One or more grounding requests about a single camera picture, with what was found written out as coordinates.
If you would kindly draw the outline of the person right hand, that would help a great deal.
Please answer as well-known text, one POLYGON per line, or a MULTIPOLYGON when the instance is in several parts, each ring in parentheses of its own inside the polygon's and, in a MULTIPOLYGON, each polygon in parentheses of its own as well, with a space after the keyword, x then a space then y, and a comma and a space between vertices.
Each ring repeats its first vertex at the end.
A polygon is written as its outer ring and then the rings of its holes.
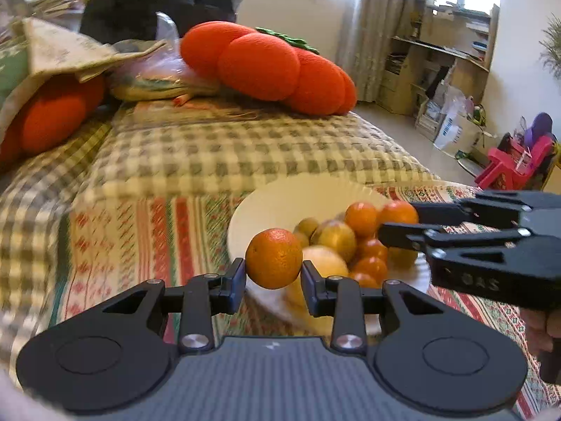
POLYGON ((525 323, 525 334, 529 352, 535 356, 552 349, 552 341, 547 334, 547 316, 544 312, 528 309, 520 310, 520 318, 525 323))

